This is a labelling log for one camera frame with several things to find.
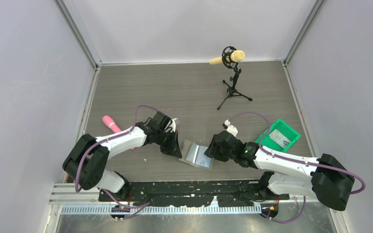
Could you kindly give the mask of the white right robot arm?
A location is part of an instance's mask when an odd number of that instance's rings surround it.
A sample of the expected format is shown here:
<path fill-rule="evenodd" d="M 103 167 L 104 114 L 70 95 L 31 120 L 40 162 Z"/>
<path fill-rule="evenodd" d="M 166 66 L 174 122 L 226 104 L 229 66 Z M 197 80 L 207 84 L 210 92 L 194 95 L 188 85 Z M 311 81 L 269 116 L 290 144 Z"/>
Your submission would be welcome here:
<path fill-rule="evenodd" d="M 215 134 L 204 154 L 265 170 L 257 187 L 264 199 L 293 194 L 316 198 L 328 208 L 344 211 L 353 193 L 355 178 L 330 154 L 316 158 L 281 153 L 255 142 L 243 143 L 228 131 Z"/>

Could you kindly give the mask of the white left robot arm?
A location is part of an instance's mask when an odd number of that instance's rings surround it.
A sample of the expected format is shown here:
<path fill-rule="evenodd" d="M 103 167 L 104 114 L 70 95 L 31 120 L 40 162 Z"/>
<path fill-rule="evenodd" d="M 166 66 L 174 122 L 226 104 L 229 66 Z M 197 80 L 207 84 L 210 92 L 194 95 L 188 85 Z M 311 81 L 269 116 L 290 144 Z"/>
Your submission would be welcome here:
<path fill-rule="evenodd" d="M 107 170 L 106 164 L 112 157 L 148 144 L 157 144 L 162 154 L 181 158 L 176 126 L 177 118 L 162 112 L 145 122 L 107 136 L 82 135 L 63 162 L 62 169 L 75 181 L 79 189 L 101 189 L 109 192 L 116 200 L 129 197 L 129 181 L 116 171 Z"/>

